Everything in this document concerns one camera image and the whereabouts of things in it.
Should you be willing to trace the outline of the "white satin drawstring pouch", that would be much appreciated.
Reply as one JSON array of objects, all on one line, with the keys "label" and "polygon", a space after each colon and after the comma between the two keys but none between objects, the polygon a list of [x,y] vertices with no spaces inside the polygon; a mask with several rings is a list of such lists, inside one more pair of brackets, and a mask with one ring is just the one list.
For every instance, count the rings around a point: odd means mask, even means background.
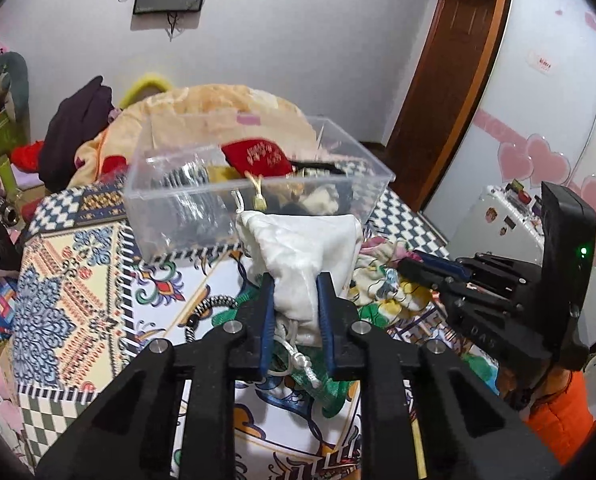
[{"label": "white satin drawstring pouch", "polygon": [[274,279],[276,327],[295,330],[299,346],[319,348],[316,279],[328,273],[338,296],[349,288],[363,243],[363,226],[352,214],[287,216],[244,210],[236,219],[241,246],[251,258],[249,278]]}]

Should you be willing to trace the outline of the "red drawstring pouch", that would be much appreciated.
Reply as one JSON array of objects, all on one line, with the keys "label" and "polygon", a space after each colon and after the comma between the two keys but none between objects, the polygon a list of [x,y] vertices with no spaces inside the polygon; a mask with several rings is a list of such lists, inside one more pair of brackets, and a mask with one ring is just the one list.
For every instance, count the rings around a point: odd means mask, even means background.
[{"label": "red drawstring pouch", "polygon": [[226,162],[243,176],[284,177],[292,173],[292,164],[273,141],[243,139],[221,146]]}]

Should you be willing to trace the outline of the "black tracker box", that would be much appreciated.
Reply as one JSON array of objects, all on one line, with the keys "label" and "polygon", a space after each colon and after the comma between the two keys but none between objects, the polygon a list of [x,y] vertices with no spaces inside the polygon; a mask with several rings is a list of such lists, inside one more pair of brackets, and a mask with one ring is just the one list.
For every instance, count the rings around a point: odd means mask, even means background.
[{"label": "black tracker box", "polygon": [[593,266],[596,212],[566,186],[541,184],[544,250],[541,294],[545,298],[545,341],[563,347],[577,327]]}]

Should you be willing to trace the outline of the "white sticker covered suitcase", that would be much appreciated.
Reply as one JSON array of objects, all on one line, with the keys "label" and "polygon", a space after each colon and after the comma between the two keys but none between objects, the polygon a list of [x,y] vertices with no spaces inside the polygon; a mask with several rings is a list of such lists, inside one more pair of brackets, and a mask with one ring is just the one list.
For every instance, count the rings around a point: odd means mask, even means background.
[{"label": "white sticker covered suitcase", "polygon": [[535,264],[542,263],[543,249],[540,218],[516,193],[494,185],[484,188],[447,244],[453,259],[488,252]]}]

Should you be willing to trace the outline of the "orange garment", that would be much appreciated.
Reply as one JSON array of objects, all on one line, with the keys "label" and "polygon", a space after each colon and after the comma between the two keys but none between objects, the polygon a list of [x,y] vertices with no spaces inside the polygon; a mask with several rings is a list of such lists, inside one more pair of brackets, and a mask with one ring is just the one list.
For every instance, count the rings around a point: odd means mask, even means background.
[{"label": "orange garment", "polygon": [[530,408],[526,424],[558,463],[569,463],[596,427],[583,372],[563,370],[548,379],[542,396]]}]

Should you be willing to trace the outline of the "patterned colourful bed cover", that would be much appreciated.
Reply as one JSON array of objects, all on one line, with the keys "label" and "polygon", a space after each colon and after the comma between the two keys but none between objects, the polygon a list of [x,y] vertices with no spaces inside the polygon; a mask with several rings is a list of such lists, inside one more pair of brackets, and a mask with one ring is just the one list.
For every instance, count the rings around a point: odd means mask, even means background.
[{"label": "patterned colourful bed cover", "polygon": [[[192,259],[146,262],[128,224],[123,182],[71,188],[37,207],[24,244],[13,321],[13,375],[28,455],[37,464],[98,393],[150,341],[209,332],[246,300],[248,259],[234,246]],[[389,292],[401,250],[444,256],[417,214],[389,190],[369,218],[361,254],[362,300],[403,304]],[[289,377],[238,382],[236,474],[240,479],[342,479],[359,473],[360,388],[327,418]]]}]

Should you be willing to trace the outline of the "clear plastic storage bin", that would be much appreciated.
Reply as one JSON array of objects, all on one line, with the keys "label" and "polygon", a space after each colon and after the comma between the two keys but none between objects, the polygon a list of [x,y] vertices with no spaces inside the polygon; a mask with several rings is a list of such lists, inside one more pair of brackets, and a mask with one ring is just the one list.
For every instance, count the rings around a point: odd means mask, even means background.
[{"label": "clear plastic storage bin", "polygon": [[[393,172],[367,148],[325,117],[307,117],[317,133],[312,158],[289,162],[331,162],[352,185],[351,211],[367,222]],[[245,209],[272,211],[275,188],[284,177],[244,176],[226,162],[222,144],[148,148],[140,136],[124,184],[128,222],[147,262],[192,259],[236,245],[236,217]]]}]

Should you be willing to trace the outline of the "white wardrobe with hearts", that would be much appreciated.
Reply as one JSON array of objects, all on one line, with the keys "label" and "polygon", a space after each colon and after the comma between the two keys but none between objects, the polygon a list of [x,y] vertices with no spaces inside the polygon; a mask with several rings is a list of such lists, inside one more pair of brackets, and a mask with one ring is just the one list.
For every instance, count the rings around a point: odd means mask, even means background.
[{"label": "white wardrobe with hearts", "polygon": [[[425,207],[449,240],[488,185],[565,185],[596,212],[596,15],[586,0],[511,0],[475,115]],[[580,336],[596,350],[596,248]]]}]

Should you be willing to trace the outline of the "beige yellow quilt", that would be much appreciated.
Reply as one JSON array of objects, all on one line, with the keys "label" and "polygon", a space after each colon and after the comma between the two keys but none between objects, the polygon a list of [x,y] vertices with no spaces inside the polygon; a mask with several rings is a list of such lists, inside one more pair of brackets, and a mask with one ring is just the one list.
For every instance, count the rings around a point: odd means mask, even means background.
[{"label": "beige yellow quilt", "polygon": [[310,159],[319,150],[316,131],[292,102],[241,84],[202,84],[149,96],[123,110],[77,149],[71,188],[95,182],[111,156],[131,160],[142,134],[156,150],[249,138],[271,140],[291,158]]}]

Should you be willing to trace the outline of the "brown wooden door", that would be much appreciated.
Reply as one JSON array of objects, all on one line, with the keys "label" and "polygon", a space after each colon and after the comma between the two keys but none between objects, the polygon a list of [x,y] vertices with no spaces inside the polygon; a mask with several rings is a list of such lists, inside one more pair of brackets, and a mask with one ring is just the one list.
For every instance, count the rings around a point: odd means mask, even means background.
[{"label": "brown wooden door", "polygon": [[391,188],[420,211],[458,149],[491,72],[508,0],[438,0],[390,140]]}]

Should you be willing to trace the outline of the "yellow round cushion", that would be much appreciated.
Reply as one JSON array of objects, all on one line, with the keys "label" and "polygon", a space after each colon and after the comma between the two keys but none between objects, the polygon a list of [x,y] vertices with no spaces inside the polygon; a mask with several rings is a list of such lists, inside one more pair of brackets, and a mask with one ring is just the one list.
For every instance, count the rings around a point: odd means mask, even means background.
[{"label": "yellow round cushion", "polygon": [[161,74],[145,73],[130,85],[130,88],[122,96],[118,107],[120,110],[125,110],[130,105],[148,98],[148,96],[155,96],[173,88],[171,81]]}]

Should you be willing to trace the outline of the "dark purple clothing pile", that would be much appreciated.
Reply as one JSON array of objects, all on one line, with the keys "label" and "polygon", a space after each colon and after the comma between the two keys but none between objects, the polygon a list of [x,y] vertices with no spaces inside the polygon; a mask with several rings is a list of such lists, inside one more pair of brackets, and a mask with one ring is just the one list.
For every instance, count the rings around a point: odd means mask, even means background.
[{"label": "dark purple clothing pile", "polygon": [[109,125],[112,110],[112,90],[100,75],[60,103],[38,155],[38,175],[49,192],[68,186],[76,171],[77,149]]}]

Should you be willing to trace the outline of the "red plush item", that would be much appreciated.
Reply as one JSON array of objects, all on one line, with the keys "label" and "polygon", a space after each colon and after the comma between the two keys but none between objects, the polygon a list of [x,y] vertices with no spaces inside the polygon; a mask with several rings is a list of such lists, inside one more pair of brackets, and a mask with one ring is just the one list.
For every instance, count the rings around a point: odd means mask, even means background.
[{"label": "red plush item", "polygon": [[10,154],[10,162],[26,174],[36,174],[40,166],[40,152],[43,146],[43,141],[17,146]]}]

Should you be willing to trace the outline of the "grey green plush toy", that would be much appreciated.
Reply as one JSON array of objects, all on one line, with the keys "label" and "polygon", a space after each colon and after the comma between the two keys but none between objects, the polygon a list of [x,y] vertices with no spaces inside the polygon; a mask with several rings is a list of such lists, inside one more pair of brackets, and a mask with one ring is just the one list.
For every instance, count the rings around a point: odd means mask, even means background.
[{"label": "grey green plush toy", "polygon": [[16,124],[28,112],[28,66],[18,52],[0,54],[0,104]]}]

